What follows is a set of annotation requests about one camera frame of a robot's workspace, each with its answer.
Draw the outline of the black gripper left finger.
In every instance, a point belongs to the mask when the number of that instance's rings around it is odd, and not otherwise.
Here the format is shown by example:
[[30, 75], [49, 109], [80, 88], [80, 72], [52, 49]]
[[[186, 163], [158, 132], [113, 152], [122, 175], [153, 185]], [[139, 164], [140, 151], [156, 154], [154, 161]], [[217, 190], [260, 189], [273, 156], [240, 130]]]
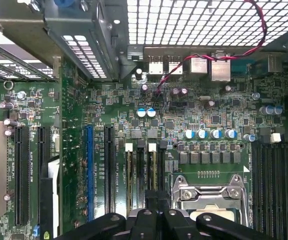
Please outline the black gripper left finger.
[[145, 191], [145, 208], [128, 217], [110, 212], [68, 232], [70, 240], [155, 240], [158, 235], [157, 190]]

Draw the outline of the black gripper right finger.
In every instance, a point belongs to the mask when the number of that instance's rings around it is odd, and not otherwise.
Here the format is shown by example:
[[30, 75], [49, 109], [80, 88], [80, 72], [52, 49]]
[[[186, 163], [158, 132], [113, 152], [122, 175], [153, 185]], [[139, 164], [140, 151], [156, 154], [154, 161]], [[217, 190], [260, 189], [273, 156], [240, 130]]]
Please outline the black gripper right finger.
[[195, 220], [170, 207], [170, 195], [160, 190], [158, 210], [162, 213], [162, 236], [165, 240], [273, 240], [272, 236], [246, 227], [211, 212]]

